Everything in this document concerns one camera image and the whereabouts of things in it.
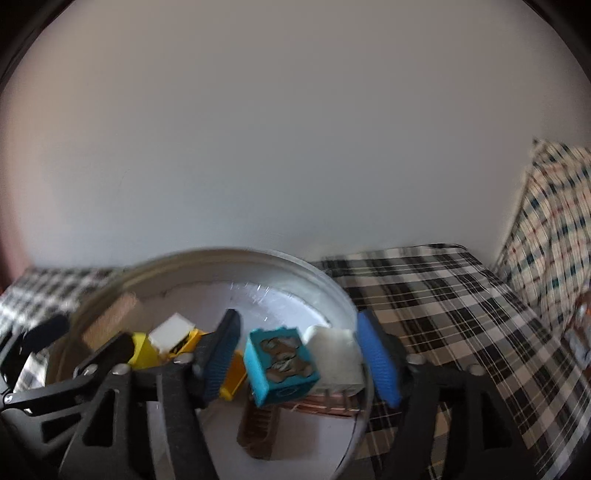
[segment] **plaid fabric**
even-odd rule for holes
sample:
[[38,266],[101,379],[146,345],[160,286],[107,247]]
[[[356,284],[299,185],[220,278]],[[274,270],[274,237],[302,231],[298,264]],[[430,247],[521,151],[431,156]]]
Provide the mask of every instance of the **plaid fabric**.
[[534,140],[521,208],[495,271],[557,336],[591,279],[591,149]]
[[[84,296],[117,273],[111,268],[30,268],[0,296],[0,332],[31,329],[55,312],[73,312]],[[30,355],[15,391],[42,387],[46,369],[47,350]]]
[[[591,428],[591,388],[535,313],[463,247],[392,249],[318,266],[359,309],[373,309],[409,352],[436,365],[485,367],[535,457],[538,477],[558,478],[566,469]],[[399,420],[399,412],[376,401],[344,478],[379,476]],[[449,424],[442,405],[424,478],[441,477]]]

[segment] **teddy bear sticker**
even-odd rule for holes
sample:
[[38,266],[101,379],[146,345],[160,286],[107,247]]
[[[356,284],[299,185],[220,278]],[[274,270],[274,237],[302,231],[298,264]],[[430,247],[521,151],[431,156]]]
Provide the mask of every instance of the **teddy bear sticker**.
[[261,341],[260,345],[271,356],[271,366],[265,371],[269,382],[281,383],[295,375],[306,378],[314,373],[314,366],[297,354],[301,345],[299,338],[274,337]]

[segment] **white wall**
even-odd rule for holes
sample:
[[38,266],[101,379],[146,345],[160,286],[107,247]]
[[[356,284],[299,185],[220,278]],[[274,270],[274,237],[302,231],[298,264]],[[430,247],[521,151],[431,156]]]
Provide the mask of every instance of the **white wall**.
[[498,253],[591,86],[517,0],[76,0],[0,107],[13,272],[208,245]]

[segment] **white foam block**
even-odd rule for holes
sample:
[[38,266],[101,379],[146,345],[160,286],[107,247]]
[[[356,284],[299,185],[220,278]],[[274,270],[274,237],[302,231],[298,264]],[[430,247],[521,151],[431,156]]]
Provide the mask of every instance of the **white foam block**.
[[163,354],[171,351],[194,328],[194,324],[181,314],[175,313],[152,330],[148,337],[154,348]]
[[351,330],[309,327],[302,340],[316,363],[320,380],[310,394],[340,393],[354,395],[363,389],[361,352]]

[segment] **blue toy block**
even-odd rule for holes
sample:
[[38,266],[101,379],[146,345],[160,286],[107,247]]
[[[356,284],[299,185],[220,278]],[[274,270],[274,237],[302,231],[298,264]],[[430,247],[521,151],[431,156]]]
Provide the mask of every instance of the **blue toy block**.
[[251,331],[244,365],[257,407],[304,397],[320,379],[295,328]]

